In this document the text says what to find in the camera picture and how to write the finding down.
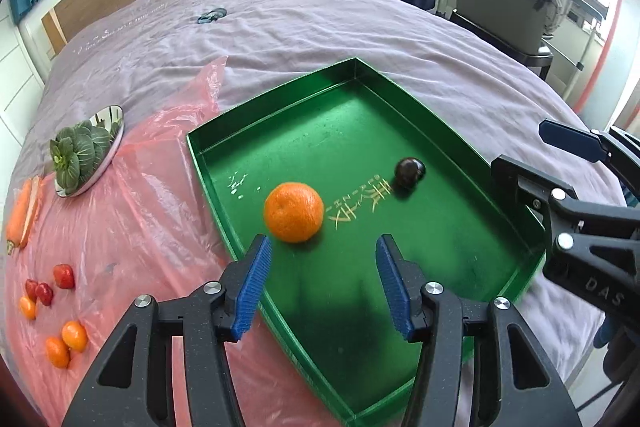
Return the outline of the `white wardrobe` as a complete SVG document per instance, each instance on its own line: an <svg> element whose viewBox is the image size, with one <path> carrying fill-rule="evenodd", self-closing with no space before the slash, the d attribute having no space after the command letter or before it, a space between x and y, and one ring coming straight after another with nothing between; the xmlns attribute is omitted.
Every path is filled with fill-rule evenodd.
<svg viewBox="0 0 640 427"><path fill-rule="evenodd" d="M9 0L1 0L1 161L13 166L36 118L44 84L14 24Z"/></svg>

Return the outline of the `small smooth orange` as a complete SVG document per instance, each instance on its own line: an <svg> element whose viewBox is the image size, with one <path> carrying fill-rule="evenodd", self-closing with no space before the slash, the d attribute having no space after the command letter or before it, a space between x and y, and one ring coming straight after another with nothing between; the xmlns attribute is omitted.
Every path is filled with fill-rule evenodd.
<svg viewBox="0 0 640 427"><path fill-rule="evenodd" d="M23 296L18 300L18 307L26 320L35 321L37 316L37 306L35 301L32 301L28 296Z"/></svg>

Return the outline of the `pink plastic sheet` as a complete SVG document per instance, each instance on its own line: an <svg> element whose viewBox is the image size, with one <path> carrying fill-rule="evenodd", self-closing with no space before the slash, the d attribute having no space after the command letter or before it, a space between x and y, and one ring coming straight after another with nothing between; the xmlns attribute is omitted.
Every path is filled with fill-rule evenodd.
<svg viewBox="0 0 640 427"><path fill-rule="evenodd" d="M223 58L203 67L154 72L135 86L129 76L51 84L29 130L13 182L43 173L56 132L119 105L125 135L110 167L80 196L62 198L45 173L42 201L24 249L6 258L1 325L6 356L50 426L62 423L87 369L126 309L141 294L160 300L190 294L228 263L210 217L186 135L218 114ZM75 273L72 291L54 283L53 267ZM25 281L48 283L52 305L36 301L35 321L21 314ZM84 325L84 352L70 350L67 369L47 359L44 340L61 338L68 321Z"/></svg>

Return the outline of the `orange carrot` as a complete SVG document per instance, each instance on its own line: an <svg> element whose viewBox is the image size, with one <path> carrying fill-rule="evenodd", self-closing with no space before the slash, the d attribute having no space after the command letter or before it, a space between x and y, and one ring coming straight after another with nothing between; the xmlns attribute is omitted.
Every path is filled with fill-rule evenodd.
<svg viewBox="0 0 640 427"><path fill-rule="evenodd" d="M9 255L13 253L15 248L20 248L23 244L30 196L32 196L32 179L27 179L14 200L14 205L6 224L6 252Z"/></svg>

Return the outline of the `green metal tray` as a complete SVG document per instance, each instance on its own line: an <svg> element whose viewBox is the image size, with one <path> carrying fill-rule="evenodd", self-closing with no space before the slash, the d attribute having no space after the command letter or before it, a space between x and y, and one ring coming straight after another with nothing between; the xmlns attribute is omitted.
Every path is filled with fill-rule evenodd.
<svg viewBox="0 0 640 427"><path fill-rule="evenodd" d="M350 58L252 98L186 143L229 255L266 231L264 204L284 182L324 204L309 241L274 241L260 309L314 394L346 426L381 426L406 407L420 348L396 331L376 269L390 234L407 260L476 301L516 299L544 232L496 187L461 136L365 62ZM426 167L413 190L395 166Z"/></svg>

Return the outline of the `large orange front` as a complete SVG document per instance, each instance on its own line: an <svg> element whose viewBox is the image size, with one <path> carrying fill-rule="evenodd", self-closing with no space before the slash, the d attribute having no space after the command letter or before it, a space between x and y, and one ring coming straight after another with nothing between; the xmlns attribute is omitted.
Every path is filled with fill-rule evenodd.
<svg viewBox="0 0 640 427"><path fill-rule="evenodd" d="M48 337L44 340L44 352L48 361L57 369L67 369L70 364L70 349L58 337Z"/></svg>

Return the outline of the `dark purple plum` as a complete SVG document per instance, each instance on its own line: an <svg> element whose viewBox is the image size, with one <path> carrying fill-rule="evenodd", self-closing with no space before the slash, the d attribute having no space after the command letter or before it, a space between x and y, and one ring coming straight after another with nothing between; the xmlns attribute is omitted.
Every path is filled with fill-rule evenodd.
<svg viewBox="0 0 640 427"><path fill-rule="evenodd" d="M402 158L395 166L394 178L398 186L405 190L413 190L425 176L426 167L415 157Z"/></svg>

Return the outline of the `red fruit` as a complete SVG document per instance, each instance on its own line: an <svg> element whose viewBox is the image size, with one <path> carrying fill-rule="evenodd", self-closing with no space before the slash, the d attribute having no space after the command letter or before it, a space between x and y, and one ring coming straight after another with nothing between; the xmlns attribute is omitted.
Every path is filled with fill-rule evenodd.
<svg viewBox="0 0 640 427"><path fill-rule="evenodd" d="M25 293L26 296L32 300L33 303L37 301L37 286L38 282L32 279L25 281Z"/></svg>
<svg viewBox="0 0 640 427"><path fill-rule="evenodd" d="M53 267L54 283L58 288L72 291L75 288L75 273L67 263L59 263Z"/></svg>
<svg viewBox="0 0 640 427"><path fill-rule="evenodd" d="M52 287L48 283L40 282L36 285L35 289L36 298L45 307L52 305L54 292Z"/></svg>

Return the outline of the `large wrinkled orange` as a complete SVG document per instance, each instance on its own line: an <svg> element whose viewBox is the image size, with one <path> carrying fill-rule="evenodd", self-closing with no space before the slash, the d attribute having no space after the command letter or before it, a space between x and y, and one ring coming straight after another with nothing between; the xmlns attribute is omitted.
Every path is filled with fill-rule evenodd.
<svg viewBox="0 0 640 427"><path fill-rule="evenodd" d="M307 242L322 227L323 215L324 204L320 195L305 183L281 183L265 200L265 225L274 237L284 243Z"/></svg>

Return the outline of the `orange oval dish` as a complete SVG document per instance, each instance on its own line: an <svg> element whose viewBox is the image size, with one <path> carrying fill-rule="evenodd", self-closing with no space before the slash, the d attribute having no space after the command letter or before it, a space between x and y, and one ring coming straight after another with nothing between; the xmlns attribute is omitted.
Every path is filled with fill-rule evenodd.
<svg viewBox="0 0 640 427"><path fill-rule="evenodd" d="M40 176L34 176L32 178L32 191L29 195L29 202L25 217L25 224L23 229L23 234L21 237L20 247L24 248L29 239L30 232L32 231L32 226L34 225L37 216L39 207L42 201L42 179Z"/></svg>

